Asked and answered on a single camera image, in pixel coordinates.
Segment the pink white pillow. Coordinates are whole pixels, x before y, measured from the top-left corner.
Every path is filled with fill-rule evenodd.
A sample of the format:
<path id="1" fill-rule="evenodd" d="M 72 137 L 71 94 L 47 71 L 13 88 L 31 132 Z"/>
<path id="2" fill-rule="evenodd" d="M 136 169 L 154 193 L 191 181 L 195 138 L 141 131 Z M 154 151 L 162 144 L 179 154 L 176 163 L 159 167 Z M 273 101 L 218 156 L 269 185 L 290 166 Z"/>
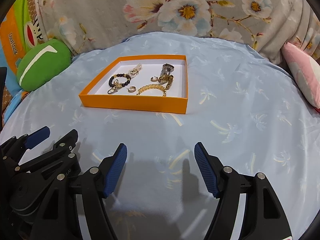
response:
<path id="1" fill-rule="evenodd" d="M 291 43 L 285 43 L 281 52 L 301 92 L 319 110 L 319 64 Z"/>

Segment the small gold hoop earring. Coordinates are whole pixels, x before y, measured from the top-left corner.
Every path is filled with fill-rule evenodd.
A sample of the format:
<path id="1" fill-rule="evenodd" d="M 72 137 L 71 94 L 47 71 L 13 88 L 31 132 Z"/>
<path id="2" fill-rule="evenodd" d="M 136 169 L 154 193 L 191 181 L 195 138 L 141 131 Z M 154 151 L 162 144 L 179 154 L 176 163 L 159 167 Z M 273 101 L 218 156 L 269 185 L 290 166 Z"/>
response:
<path id="1" fill-rule="evenodd" d="M 113 83 L 113 87 L 114 87 L 114 89 L 119 90 L 119 89 L 123 88 L 123 84 L 120 83 L 118 79 L 115 79 L 114 83 Z"/>

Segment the grey floral blanket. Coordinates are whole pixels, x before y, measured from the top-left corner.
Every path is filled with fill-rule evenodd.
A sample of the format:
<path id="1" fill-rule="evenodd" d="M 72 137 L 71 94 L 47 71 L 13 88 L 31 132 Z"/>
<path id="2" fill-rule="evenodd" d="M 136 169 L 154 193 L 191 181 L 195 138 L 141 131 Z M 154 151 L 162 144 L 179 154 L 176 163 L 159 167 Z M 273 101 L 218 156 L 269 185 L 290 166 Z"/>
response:
<path id="1" fill-rule="evenodd" d="M 291 42 L 319 58 L 319 19 L 306 0 L 35 0 L 45 40 L 74 54 L 162 31 L 244 43 L 278 64 Z"/>

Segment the orange cardboard box tray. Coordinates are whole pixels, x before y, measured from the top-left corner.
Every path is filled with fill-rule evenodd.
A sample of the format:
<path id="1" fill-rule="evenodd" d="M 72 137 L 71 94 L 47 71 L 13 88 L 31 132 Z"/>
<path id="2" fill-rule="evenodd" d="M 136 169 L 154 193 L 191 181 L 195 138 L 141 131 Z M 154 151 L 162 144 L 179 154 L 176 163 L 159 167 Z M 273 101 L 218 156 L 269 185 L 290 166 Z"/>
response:
<path id="1" fill-rule="evenodd" d="M 149 84 L 159 84 L 158 82 L 151 82 L 150 79 L 153 76 L 160 75 L 165 63 L 174 66 L 174 71 L 171 73 L 174 80 L 171 88 L 167 90 L 167 96 L 163 97 L 159 90 L 149 90 L 142 95 L 137 95 L 137 91 L 141 87 Z M 131 79 L 127 86 L 112 93 L 109 81 L 118 79 L 120 83 L 125 83 L 127 78 L 119 75 L 128 74 L 139 64 L 142 65 L 142 68 L 136 77 Z M 127 91 L 131 86 L 136 87 L 134 93 Z M 119 57 L 90 81 L 80 92 L 79 98 L 85 107 L 185 114 L 188 104 L 187 57 L 185 55 Z"/>

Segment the silver wrist watch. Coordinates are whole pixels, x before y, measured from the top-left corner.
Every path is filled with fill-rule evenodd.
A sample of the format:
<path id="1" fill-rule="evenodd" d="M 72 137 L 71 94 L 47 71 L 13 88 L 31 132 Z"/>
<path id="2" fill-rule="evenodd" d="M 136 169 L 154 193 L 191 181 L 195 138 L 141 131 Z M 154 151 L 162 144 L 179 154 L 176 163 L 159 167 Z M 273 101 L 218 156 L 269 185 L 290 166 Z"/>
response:
<path id="1" fill-rule="evenodd" d="M 165 75 L 170 75 L 174 71 L 174 66 L 172 64 L 165 63 L 162 66 L 160 77 Z"/>

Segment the gold chain bangle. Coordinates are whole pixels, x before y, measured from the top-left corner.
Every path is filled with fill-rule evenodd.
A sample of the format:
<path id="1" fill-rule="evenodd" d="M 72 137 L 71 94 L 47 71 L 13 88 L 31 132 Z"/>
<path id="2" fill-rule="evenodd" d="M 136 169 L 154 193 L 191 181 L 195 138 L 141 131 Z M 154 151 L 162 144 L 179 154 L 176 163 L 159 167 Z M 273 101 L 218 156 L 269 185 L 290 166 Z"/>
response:
<path id="1" fill-rule="evenodd" d="M 149 91 L 149 90 L 159 90 L 162 92 L 163 97 L 167 96 L 167 90 L 165 89 L 165 87 L 163 87 L 162 85 L 159 85 L 159 84 L 145 85 L 137 91 L 137 95 L 142 95 L 144 92 Z"/>

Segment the light blue palm bedsheet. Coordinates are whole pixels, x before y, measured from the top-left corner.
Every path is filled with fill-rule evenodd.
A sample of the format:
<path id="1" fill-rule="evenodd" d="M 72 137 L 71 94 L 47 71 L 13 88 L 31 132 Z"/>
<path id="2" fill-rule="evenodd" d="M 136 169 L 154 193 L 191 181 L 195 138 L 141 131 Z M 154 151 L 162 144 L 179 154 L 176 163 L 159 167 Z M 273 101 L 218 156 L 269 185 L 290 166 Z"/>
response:
<path id="1" fill-rule="evenodd" d="M 187 58 L 189 99 L 182 115 L 84 107 L 79 93 L 121 56 Z M 240 174 L 266 174 L 299 239 L 319 211 L 319 113 L 293 79 L 247 46 L 225 40 L 149 33 L 77 56 L 16 108 L 1 141 L 48 126 L 50 137 L 24 161 L 76 129 L 83 171 L 112 155 L 128 158 L 105 201 L 119 239 L 203 239 L 217 199 L 194 158 L 209 154 Z"/>

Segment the green plush pillow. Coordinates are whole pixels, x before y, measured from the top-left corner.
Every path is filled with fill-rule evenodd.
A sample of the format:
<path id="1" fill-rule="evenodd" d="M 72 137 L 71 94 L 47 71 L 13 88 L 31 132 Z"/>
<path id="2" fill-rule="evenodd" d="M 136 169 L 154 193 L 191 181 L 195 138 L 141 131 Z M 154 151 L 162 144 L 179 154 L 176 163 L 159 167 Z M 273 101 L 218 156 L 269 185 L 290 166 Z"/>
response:
<path id="1" fill-rule="evenodd" d="M 72 61 L 69 48 L 52 39 L 26 53 L 17 68 L 17 82 L 26 92 L 37 90 L 68 68 Z"/>

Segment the colourful monkey cartoon blanket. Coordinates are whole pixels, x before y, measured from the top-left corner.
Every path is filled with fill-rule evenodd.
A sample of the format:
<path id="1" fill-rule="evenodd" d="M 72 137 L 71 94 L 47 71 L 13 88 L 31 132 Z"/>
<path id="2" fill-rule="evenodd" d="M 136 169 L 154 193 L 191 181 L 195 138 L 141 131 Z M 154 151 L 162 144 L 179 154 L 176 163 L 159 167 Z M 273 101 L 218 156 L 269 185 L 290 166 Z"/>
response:
<path id="1" fill-rule="evenodd" d="M 17 78 L 23 57 L 44 42 L 36 12 L 36 0 L 16 0 L 1 23 L 1 66 L 7 68 L 2 118 L 6 123 L 28 95 Z"/>

